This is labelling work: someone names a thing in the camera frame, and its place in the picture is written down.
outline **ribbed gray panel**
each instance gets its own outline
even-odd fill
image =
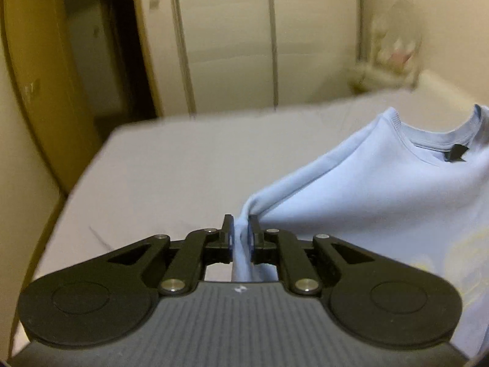
[[[32,343],[13,367],[450,367],[464,358],[450,345],[417,351],[369,346],[339,329],[316,299],[280,283],[199,284],[160,302],[150,320],[102,347],[62,350]]]

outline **dark doorway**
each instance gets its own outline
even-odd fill
[[[106,27],[128,100],[127,121],[156,118],[136,22],[134,0],[101,0]],[[101,132],[112,130],[102,123]]]

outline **wooden door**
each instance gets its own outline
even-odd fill
[[[48,163],[69,192],[100,148],[68,40],[63,0],[4,0],[13,70]]]

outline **metal screw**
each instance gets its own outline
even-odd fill
[[[314,279],[299,279],[295,282],[295,288],[298,290],[309,292],[319,288],[319,283]]]
[[[185,288],[185,282],[180,279],[168,279],[161,283],[161,288],[171,293],[176,293]]]

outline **white bed sheet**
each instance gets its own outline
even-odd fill
[[[387,107],[446,131],[472,113],[425,91],[388,91],[321,105],[179,118],[116,130],[69,196],[35,278],[157,233],[184,239],[238,216],[254,192],[334,148]],[[207,269],[228,281],[231,266]],[[16,354],[28,343],[19,326]]]

